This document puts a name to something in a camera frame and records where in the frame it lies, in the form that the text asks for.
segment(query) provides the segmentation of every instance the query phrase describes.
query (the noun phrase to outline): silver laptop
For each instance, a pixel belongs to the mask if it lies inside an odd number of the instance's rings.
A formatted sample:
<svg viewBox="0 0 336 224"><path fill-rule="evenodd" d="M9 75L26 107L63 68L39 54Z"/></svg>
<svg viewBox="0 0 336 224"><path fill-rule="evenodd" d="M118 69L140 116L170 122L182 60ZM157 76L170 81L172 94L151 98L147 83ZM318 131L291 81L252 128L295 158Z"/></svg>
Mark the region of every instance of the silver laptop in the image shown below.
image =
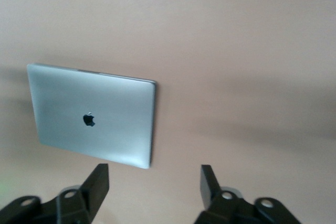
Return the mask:
<svg viewBox="0 0 336 224"><path fill-rule="evenodd" d="M27 66L41 143L149 168L155 81Z"/></svg>

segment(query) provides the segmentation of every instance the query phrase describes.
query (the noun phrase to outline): laptop lid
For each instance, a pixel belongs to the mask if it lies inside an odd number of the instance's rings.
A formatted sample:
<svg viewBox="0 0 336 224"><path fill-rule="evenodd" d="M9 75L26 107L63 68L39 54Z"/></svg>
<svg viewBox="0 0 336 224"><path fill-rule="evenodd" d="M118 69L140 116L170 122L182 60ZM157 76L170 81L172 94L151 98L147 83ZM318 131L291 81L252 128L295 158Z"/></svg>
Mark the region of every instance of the laptop lid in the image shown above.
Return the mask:
<svg viewBox="0 0 336 224"><path fill-rule="evenodd" d="M149 168L155 81L27 66L42 144Z"/></svg>

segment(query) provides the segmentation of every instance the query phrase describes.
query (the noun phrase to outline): macbook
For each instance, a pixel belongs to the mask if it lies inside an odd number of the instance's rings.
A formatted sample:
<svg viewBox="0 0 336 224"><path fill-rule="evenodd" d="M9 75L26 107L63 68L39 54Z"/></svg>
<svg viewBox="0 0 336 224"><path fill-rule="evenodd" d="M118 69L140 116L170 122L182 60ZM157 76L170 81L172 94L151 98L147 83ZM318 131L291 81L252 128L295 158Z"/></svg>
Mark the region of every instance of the macbook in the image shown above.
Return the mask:
<svg viewBox="0 0 336 224"><path fill-rule="evenodd" d="M150 167L155 81L37 63L27 72L42 144Z"/></svg>

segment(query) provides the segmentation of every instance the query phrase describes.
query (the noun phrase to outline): screw hole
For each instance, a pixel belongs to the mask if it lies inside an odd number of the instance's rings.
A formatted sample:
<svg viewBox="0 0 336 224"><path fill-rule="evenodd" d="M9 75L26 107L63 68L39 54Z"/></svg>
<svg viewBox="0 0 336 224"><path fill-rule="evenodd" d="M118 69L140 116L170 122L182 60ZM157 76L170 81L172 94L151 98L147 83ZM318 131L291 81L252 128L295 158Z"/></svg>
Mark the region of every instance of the screw hole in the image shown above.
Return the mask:
<svg viewBox="0 0 336 224"><path fill-rule="evenodd" d="M71 198L73 195L76 194L76 191L70 191L64 195L66 199Z"/></svg>
<svg viewBox="0 0 336 224"><path fill-rule="evenodd" d="M268 199L263 199L261 201L261 204L264 206L264 207L268 207L268 208L272 208L273 207L273 203L272 201L268 200Z"/></svg>
<svg viewBox="0 0 336 224"><path fill-rule="evenodd" d="M21 206L22 206L22 207L28 206L28 205L30 205L31 203L33 203L33 201L34 201L33 198L32 198L32 199L26 199L26 200L24 200L24 201L21 202Z"/></svg>
<svg viewBox="0 0 336 224"><path fill-rule="evenodd" d="M226 191L226 192L222 193L222 197L224 199L232 199L232 194L229 193L228 191Z"/></svg>

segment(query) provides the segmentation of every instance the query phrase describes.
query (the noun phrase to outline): apple logo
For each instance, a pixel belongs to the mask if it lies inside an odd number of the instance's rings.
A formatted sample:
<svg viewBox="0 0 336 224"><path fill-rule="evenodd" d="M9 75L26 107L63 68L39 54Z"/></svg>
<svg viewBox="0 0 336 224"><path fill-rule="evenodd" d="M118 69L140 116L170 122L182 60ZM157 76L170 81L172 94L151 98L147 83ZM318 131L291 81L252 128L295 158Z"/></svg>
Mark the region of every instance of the apple logo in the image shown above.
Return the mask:
<svg viewBox="0 0 336 224"><path fill-rule="evenodd" d="M93 122L93 118L95 118L94 116L91 115L91 112L89 112L88 114L83 116L83 120L86 124L86 126L94 126L95 123Z"/></svg>

